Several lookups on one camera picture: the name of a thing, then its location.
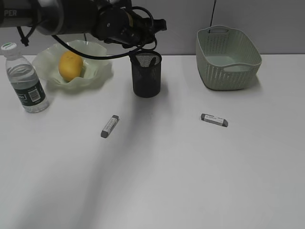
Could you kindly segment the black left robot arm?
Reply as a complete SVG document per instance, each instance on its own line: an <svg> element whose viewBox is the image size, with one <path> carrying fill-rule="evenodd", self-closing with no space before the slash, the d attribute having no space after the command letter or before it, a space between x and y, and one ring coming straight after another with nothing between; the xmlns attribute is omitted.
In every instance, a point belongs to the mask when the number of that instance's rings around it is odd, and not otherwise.
<svg viewBox="0 0 305 229"><path fill-rule="evenodd" d="M130 0L2 0L0 26L27 26L49 36L89 33L125 49L151 44L167 29L164 19Z"/></svg>

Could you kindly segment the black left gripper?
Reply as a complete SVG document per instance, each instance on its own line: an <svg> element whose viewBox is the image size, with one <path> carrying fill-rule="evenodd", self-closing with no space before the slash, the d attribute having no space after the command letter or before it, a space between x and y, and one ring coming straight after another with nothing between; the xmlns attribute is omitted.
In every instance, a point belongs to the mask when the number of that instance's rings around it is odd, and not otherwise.
<svg viewBox="0 0 305 229"><path fill-rule="evenodd" d="M104 42L120 44L125 49L154 43L153 31L166 30L166 20L154 19L143 7L107 7L104 25Z"/></svg>

